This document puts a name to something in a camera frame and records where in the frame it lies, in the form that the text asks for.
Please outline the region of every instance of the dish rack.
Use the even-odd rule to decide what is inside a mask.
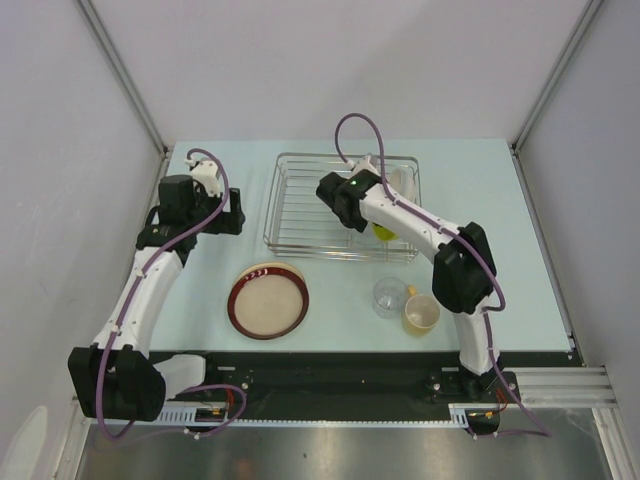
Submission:
[[[363,155],[347,155],[359,160]],[[418,161],[413,157],[385,157],[387,177],[405,170],[420,197]],[[395,239],[382,242],[369,224],[363,233],[344,227],[318,197],[322,177],[336,172],[345,178],[350,171],[335,154],[281,153],[271,181],[264,241],[276,256],[315,257],[334,260],[369,260],[408,263],[418,254],[409,243]]]

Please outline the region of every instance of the robotic arm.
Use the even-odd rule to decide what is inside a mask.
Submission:
[[[410,203],[391,187],[396,199]],[[380,174],[371,156],[364,157],[349,178],[333,172],[325,176],[316,195],[331,208],[347,228],[363,232],[368,222],[383,226],[414,245],[433,264],[433,293],[440,304],[453,313],[460,341],[460,363],[472,375],[491,372],[488,339],[482,310],[488,305],[493,286],[469,251],[457,240],[442,232],[442,227],[458,232],[496,273],[484,230],[475,223],[459,227],[411,204],[434,220],[436,228],[404,208],[385,193]],[[497,349],[493,349],[496,360]]]
[[[189,175],[171,175],[158,185],[159,205],[147,216],[138,235],[133,267],[115,309],[102,331],[87,348],[74,348],[68,359],[74,387],[82,411],[96,417],[96,390],[99,365],[113,333],[102,388],[105,418],[153,421],[166,400],[204,380],[205,360],[197,355],[175,355],[152,365],[149,345],[164,300],[196,246],[196,233],[188,235],[158,255],[173,239],[203,222],[222,202],[218,168],[212,160],[187,161]],[[220,212],[203,233],[239,235],[245,216],[240,191],[229,189],[230,211]],[[155,257],[143,272],[143,266]],[[139,285],[134,295],[134,283]],[[125,312],[121,327],[116,319]]]

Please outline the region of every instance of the yellow-green object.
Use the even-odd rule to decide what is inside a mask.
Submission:
[[[382,242],[390,242],[391,240],[398,238],[398,236],[391,230],[381,227],[380,225],[376,225],[375,223],[373,224],[373,233],[378,237],[378,240]]]

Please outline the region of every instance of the plate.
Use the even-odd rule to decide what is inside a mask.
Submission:
[[[245,270],[227,301],[231,324],[256,340],[271,340],[291,332],[309,308],[309,292],[302,275],[290,265],[271,265]]]

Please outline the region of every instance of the clear glass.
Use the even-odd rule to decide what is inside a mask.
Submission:
[[[407,286],[397,278],[383,278],[373,287],[373,309],[381,318],[399,319],[408,299]]]

